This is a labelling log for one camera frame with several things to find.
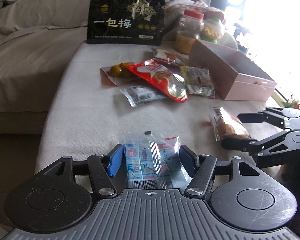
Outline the green lid candy dispenser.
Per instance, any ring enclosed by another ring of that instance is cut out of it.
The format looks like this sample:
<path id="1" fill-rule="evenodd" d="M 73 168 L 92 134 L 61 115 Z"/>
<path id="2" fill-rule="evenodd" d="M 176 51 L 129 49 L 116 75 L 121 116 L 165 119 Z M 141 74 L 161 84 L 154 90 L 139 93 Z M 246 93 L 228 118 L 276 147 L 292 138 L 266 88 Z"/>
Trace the green lid candy dispenser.
<path id="1" fill-rule="evenodd" d="M 209 18 L 203 21 L 203 26 L 200 31 L 200 38 L 217 44 L 224 36 L 225 27 L 218 18 Z"/>

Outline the pink cardboard box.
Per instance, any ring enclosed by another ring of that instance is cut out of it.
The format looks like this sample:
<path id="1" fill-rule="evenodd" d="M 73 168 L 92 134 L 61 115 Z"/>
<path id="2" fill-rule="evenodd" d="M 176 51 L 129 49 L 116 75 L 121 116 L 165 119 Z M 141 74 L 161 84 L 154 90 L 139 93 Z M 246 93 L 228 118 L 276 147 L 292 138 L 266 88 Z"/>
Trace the pink cardboard box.
<path id="1" fill-rule="evenodd" d="M 196 40 L 189 59 L 209 70 L 217 93 L 228 101 L 267 101 L 276 82 L 241 51 Z"/>

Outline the rice cracker packet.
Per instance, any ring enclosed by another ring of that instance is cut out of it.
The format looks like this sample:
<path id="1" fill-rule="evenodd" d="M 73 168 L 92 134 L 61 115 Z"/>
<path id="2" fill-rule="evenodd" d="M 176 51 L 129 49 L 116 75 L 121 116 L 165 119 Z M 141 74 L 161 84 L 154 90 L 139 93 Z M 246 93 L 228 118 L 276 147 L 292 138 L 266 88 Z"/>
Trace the rice cracker packet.
<path id="1" fill-rule="evenodd" d="M 172 66 L 182 66 L 185 64 L 185 59 L 178 54 L 158 48 L 152 48 L 152 52 L 153 59 L 162 64 L 169 64 Z"/>

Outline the red white snack bag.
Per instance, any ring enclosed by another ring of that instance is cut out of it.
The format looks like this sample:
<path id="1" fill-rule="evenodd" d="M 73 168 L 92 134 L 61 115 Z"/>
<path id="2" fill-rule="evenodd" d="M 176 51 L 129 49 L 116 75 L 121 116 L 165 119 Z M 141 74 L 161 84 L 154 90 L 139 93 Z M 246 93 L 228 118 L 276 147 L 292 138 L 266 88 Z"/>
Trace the red white snack bag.
<path id="1" fill-rule="evenodd" d="M 154 59 L 128 65 L 127 69 L 176 102 L 183 103 L 189 98 L 184 78 Z"/>

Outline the packaged round pastry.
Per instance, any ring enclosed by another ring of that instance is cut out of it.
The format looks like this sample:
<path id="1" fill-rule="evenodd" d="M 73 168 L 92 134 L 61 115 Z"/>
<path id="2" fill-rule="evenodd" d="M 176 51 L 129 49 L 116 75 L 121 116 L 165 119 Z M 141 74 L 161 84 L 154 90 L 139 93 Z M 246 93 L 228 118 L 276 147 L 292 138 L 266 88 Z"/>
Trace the packaged round pastry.
<path id="1" fill-rule="evenodd" d="M 226 111 L 223 107 L 213 107 L 210 114 L 210 123 L 213 127 L 215 140 L 226 138 L 250 138 L 250 135 L 238 117 Z"/>

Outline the clear bag of small candies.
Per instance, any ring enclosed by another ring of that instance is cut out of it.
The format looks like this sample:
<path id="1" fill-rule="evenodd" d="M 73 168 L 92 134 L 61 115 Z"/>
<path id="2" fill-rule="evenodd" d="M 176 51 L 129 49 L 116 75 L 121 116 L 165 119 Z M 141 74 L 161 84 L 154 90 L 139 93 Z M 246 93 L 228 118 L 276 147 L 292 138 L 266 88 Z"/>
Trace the clear bag of small candies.
<path id="1" fill-rule="evenodd" d="M 144 132 L 124 140 L 127 186 L 130 189 L 181 189 L 192 178 L 179 157 L 177 133 Z"/>

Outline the clear barcode packet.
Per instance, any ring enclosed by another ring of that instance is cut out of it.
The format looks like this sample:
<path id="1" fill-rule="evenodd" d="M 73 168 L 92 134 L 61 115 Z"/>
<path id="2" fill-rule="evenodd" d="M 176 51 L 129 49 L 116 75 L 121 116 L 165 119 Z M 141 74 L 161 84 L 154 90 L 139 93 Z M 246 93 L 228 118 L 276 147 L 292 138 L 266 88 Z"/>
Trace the clear barcode packet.
<path id="1" fill-rule="evenodd" d="M 126 97 L 131 107 L 138 107 L 168 98 L 160 90 L 149 86 L 130 86 L 120 89 L 120 92 Z"/>

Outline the red lid plastic jar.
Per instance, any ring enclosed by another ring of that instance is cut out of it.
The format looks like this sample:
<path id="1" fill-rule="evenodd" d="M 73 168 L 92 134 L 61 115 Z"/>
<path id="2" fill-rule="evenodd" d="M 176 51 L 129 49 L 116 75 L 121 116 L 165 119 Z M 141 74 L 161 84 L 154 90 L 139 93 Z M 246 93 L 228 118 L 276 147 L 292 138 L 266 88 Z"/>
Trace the red lid plastic jar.
<path id="1" fill-rule="evenodd" d="M 198 39 L 203 28 L 204 14 L 201 12 L 185 9 L 179 19 L 178 34 L 185 37 Z"/>

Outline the black plum snack bag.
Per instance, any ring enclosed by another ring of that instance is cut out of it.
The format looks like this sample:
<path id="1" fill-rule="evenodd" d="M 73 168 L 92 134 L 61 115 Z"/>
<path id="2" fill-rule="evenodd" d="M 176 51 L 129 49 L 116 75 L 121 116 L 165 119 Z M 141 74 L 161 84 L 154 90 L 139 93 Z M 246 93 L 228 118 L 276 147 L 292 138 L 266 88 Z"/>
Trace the black plum snack bag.
<path id="1" fill-rule="evenodd" d="M 165 0 L 90 0 L 88 44 L 159 46 Z"/>

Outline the yellow label jar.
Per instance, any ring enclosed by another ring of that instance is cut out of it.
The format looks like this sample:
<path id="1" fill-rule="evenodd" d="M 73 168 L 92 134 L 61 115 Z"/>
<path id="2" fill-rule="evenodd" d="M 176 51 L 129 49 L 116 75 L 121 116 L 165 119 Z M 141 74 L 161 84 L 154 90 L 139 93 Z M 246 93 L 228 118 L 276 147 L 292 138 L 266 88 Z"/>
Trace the yellow label jar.
<path id="1" fill-rule="evenodd" d="M 176 34 L 174 48 L 182 54 L 189 55 L 192 46 L 197 39 L 198 34 L 180 30 Z"/>

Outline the green plums packet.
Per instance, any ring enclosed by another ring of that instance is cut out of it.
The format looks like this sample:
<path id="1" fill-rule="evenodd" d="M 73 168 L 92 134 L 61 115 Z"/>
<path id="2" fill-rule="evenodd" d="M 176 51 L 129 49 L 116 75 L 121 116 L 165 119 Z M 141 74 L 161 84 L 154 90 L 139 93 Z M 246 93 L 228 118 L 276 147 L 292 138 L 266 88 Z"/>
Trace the green plums packet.
<path id="1" fill-rule="evenodd" d="M 110 67 L 102 67 L 101 70 L 114 85 L 122 86 L 139 78 L 127 68 L 130 65 L 134 65 L 134 62 L 122 62 Z"/>

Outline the red clear snack packet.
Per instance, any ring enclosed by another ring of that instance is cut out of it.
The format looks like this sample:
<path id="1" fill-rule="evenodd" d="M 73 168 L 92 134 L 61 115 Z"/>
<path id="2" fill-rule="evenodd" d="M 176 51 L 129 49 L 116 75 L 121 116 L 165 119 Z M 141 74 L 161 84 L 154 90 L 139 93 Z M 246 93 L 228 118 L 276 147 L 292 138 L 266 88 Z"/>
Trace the red clear snack packet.
<path id="1" fill-rule="evenodd" d="M 215 87 L 211 80 L 210 73 L 206 68 L 180 66 L 188 94 L 200 95 L 206 98 L 215 99 Z"/>

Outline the potted flower plant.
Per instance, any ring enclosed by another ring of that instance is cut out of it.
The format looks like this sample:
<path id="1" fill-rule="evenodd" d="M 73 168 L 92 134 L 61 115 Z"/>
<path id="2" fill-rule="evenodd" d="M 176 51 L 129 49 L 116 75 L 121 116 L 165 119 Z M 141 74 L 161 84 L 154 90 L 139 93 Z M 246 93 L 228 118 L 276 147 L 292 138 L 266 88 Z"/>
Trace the potted flower plant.
<path id="1" fill-rule="evenodd" d="M 284 99 L 281 102 L 283 107 L 286 108 L 294 108 L 294 109 L 299 109 L 300 110 L 300 99 L 296 98 L 294 95 L 291 95 L 290 98 Z"/>

